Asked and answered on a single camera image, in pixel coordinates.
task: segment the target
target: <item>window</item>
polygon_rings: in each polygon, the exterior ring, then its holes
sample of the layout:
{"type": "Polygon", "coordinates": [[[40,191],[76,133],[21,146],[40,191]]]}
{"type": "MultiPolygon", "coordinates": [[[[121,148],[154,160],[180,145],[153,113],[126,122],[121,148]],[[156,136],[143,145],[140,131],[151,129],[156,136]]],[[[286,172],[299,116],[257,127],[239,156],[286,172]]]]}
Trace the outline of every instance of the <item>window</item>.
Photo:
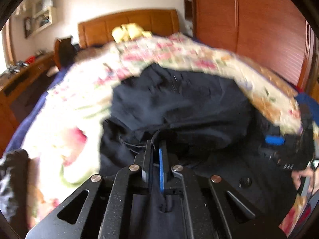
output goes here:
{"type": "Polygon", "coordinates": [[[2,30],[0,31],[0,74],[7,70],[7,64],[5,62],[4,49],[2,44],[2,30]]]}

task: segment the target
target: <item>metal screw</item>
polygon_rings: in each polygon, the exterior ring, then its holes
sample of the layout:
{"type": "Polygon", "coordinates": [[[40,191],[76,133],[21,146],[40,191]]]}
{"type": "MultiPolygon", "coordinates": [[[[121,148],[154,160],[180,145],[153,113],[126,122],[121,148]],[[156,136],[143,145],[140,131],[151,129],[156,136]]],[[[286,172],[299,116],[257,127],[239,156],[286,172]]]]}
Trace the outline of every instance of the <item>metal screw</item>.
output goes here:
{"type": "Polygon", "coordinates": [[[91,177],[91,181],[93,182],[99,182],[101,180],[101,176],[98,175],[98,174],[94,174],[92,177],[91,177]]]}
{"type": "Polygon", "coordinates": [[[137,164],[132,164],[129,167],[130,171],[137,171],[139,169],[139,165],[137,164]]]}
{"type": "Polygon", "coordinates": [[[213,175],[211,177],[211,181],[215,182],[215,183],[219,183],[219,182],[221,182],[221,177],[219,175],[213,175]]]}
{"type": "Polygon", "coordinates": [[[181,165],[179,165],[179,164],[174,165],[174,166],[173,166],[173,170],[174,170],[175,172],[181,172],[181,171],[183,170],[183,166],[181,166],[181,165]]]}

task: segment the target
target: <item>floral bedspread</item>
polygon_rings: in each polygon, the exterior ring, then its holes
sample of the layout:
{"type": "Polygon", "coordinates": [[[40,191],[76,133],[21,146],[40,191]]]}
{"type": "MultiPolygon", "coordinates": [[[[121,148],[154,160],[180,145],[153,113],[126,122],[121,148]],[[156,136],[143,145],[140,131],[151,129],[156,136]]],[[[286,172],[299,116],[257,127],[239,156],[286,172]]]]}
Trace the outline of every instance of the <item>floral bedspread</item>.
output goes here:
{"type": "MultiPolygon", "coordinates": [[[[153,62],[165,68],[233,78],[252,104],[280,126],[283,134],[297,133],[300,129],[300,112],[293,98],[296,92],[282,79],[246,58],[198,44],[180,33],[168,38],[111,42],[100,49],[85,50],[78,54],[63,81],[49,91],[22,145],[31,159],[30,228],[98,173],[101,122],[110,114],[113,87],[129,76],[139,76],[153,62]]],[[[318,131],[314,125],[314,138],[319,141],[318,131]]],[[[303,174],[293,172],[296,186],[303,174]]],[[[318,188],[319,184],[315,184],[313,193],[318,188]]],[[[306,201],[306,197],[297,197],[280,225],[287,235],[306,201]]]]}

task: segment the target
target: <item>yellow stuffed toy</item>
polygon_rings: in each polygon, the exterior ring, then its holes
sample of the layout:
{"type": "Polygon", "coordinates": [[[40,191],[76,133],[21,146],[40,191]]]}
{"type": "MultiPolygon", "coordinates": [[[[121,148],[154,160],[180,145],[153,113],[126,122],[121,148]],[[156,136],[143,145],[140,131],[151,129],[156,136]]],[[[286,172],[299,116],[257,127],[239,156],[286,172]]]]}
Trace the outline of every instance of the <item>yellow stuffed toy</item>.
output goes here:
{"type": "Polygon", "coordinates": [[[116,43],[122,41],[129,41],[139,38],[141,36],[150,38],[152,33],[150,31],[144,31],[144,29],[136,23],[123,24],[121,27],[115,27],[112,30],[112,36],[116,43]]]}

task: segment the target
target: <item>wooden wardrobe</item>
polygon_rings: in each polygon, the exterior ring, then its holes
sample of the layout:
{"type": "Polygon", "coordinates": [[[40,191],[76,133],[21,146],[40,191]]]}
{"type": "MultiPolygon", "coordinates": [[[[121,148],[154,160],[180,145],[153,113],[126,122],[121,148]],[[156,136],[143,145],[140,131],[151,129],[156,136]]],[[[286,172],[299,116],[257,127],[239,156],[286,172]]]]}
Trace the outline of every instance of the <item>wooden wardrobe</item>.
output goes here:
{"type": "Polygon", "coordinates": [[[193,0],[194,36],[305,89],[314,33],[291,0],[193,0]]]}

